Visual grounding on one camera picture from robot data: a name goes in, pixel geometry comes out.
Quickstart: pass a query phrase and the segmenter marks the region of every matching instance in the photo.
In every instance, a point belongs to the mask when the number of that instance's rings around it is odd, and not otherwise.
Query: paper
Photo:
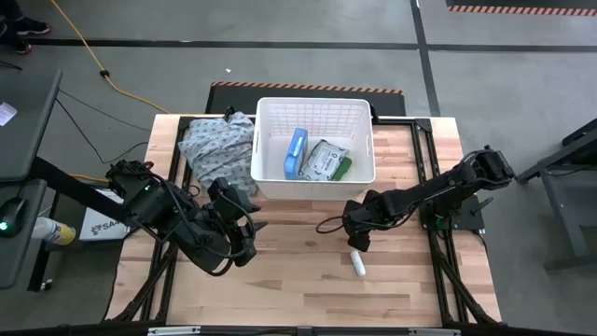
[[[0,105],[0,126],[6,125],[16,115],[16,108],[12,107],[9,103],[2,103]]]
[[[110,190],[96,190],[114,202],[122,204],[122,199]],[[99,212],[87,208],[81,234],[79,239],[82,241],[115,240],[124,238],[131,230],[130,227],[104,216]]]

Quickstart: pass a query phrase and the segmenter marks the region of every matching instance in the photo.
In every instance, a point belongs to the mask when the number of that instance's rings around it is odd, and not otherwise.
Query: gray cloth
[[[254,129],[253,122],[243,112],[230,116],[229,122],[223,119],[190,122],[190,134],[178,143],[178,148],[203,190],[216,178],[225,177],[249,196],[257,193],[257,184],[251,178]]]

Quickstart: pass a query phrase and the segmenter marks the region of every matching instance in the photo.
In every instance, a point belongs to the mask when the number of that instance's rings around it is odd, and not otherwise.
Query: gray floor
[[[74,36],[49,3],[21,2],[31,16],[51,21],[55,36]],[[81,32],[90,37],[416,41],[407,0],[59,3]],[[443,1],[420,3],[429,43],[597,43],[595,18],[450,13]],[[174,112],[201,112],[212,81],[239,80],[399,88],[405,91],[410,116],[429,116],[416,51],[95,50],[119,86]],[[128,122],[143,127],[152,124],[156,112],[114,93],[98,76],[83,48],[35,47],[30,56],[1,53],[0,59],[19,64],[26,72],[60,67],[64,71],[65,91]],[[490,144],[504,151],[517,172],[555,150],[563,136],[597,115],[597,54],[432,52],[430,59],[441,114],[457,118],[465,151]],[[68,97],[60,99],[106,159],[147,139],[147,133],[94,114]],[[144,152],[140,147],[128,158],[141,159]],[[59,107],[52,114],[41,155],[71,173],[101,176],[107,170]],[[597,334],[597,270],[547,274],[542,268],[544,262],[566,256],[569,247],[537,182],[532,181],[527,187],[513,184],[492,192],[495,201],[484,210],[490,263],[503,319],[519,327]],[[0,329],[99,321],[109,299],[117,262],[117,248],[58,256],[54,260],[58,268],[56,285],[49,293],[25,293],[23,286],[0,292]]]

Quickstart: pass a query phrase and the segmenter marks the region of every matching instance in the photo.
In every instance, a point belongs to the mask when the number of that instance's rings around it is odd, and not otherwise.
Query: white basket
[[[253,137],[251,176],[269,199],[348,200],[375,180],[369,103],[361,99],[261,98]],[[284,161],[295,128],[309,132],[309,155],[319,140],[350,149],[353,164],[341,181],[285,180]]]

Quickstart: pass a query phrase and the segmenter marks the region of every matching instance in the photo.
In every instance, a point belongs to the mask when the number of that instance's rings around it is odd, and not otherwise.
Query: shoe
[[[22,19],[13,22],[12,26],[19,36],[26,36],[29,34],[42,35],[51,31],[51,27],[47,23],[35,21],[27,17],[23,17]]]
[[[10,26],[8,26],[4,33],[0,35],[0,44],[11,46],[17,53],[21,55],[26,55],[33,50],[31,45],[22,39]]]

